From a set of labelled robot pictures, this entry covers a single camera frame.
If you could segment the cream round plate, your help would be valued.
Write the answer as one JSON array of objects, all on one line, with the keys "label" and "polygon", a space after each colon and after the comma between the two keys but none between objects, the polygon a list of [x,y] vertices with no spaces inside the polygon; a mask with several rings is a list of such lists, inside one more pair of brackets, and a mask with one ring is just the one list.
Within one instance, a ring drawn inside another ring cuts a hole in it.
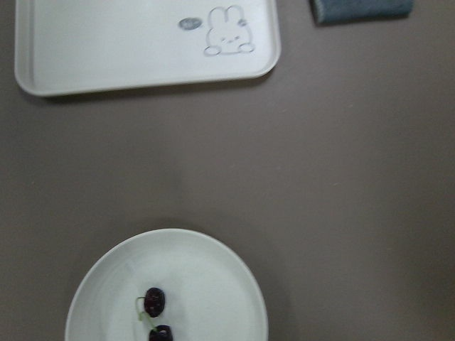
[{"label": "cream round plate", "polygon": [[70,305],[66,340],[147,340],[139,298],[149,288],[166,297],[155,325],[175,340],[267,340],[267,309],[245,262],[229,247],[187,229],[158,229],[104,254]]}]

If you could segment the cream rabbit tray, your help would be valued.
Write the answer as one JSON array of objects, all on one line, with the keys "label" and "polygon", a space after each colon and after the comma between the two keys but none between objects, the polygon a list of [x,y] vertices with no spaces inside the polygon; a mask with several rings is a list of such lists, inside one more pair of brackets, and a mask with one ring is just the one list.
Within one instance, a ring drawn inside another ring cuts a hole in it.
[{"label": "cream rabbit tray", "polygon": [[275,1],[17,1],[14,68],[37,97],[261,77]]}]

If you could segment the folded grey cloth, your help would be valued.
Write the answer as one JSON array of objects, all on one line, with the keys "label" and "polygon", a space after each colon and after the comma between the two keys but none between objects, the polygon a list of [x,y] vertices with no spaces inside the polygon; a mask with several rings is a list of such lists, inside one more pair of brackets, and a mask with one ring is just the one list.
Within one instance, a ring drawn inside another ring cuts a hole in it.
[{"label": "folded grey cloth", "polygon": [[395,19],[410,15],[413,0],[315,0],[311,1],[318,25],[332,25],[373,19]]}]

